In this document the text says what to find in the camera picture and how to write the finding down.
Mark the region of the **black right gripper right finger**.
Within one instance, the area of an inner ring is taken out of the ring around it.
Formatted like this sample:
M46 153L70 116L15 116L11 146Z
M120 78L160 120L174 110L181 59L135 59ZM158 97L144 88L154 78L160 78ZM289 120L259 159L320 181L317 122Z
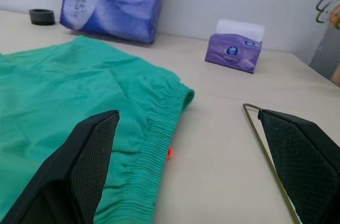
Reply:
M302 223L339 223L339 146L314 122L272 110L258 119Z

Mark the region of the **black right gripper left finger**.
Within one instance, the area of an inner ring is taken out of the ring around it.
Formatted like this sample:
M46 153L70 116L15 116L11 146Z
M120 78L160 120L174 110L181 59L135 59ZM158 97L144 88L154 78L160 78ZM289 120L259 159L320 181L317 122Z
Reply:
M2 223L93 223L120 119L109 110L79 122L39 167Z

